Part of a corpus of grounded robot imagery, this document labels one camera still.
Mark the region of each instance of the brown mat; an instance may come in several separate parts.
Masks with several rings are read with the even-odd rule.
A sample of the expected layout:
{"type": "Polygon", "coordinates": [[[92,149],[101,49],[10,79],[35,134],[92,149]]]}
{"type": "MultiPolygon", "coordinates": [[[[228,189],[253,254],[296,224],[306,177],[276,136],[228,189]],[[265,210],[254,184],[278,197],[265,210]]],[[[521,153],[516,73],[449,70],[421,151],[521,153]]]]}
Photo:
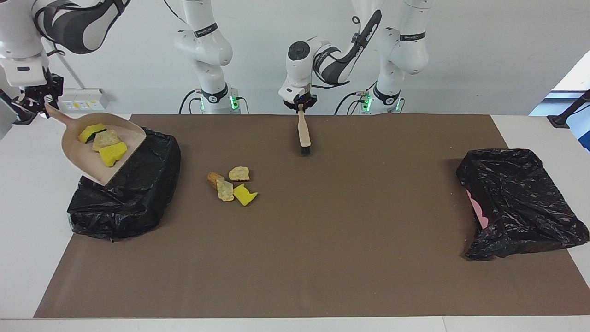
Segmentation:
{"type": "Polygon", "coordinates": [[[134,115],[175,135],[176,195],[156,230],[74,235],[36,317],[588,315],[566,250],[463,258],[474,233],[455,169],[506,147],[489,116],[134,115]],[[248,207],[207,173],[252,169],[248,207]]]}

